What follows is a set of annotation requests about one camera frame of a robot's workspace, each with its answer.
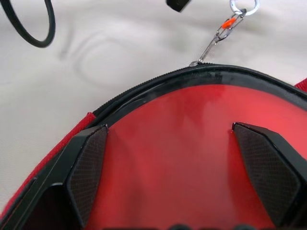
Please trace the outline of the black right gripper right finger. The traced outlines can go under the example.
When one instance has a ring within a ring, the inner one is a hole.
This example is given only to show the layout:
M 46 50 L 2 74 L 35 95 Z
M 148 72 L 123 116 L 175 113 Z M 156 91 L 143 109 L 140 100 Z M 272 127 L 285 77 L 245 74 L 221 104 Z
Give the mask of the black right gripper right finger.
M 233 123 L 249 180 L 276 227 L 307 226 L 307 161 L 280 134 Z

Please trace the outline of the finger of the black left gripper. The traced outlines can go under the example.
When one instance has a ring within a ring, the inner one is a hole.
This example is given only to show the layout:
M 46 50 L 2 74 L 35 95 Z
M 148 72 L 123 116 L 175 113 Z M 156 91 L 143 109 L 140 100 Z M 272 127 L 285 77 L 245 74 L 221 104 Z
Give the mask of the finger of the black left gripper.
M 166 0 L 165 2 L 171 9 L 181 12 L 190 3 L 190 0 Z

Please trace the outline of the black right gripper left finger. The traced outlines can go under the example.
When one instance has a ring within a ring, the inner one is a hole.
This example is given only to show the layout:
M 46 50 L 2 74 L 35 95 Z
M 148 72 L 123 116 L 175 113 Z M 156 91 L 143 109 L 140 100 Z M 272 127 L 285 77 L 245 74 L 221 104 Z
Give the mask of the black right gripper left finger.
M 0 223 L 2 230 L 82 230 L 103 165 L 107 125 L 82 130 L 38 173 Z

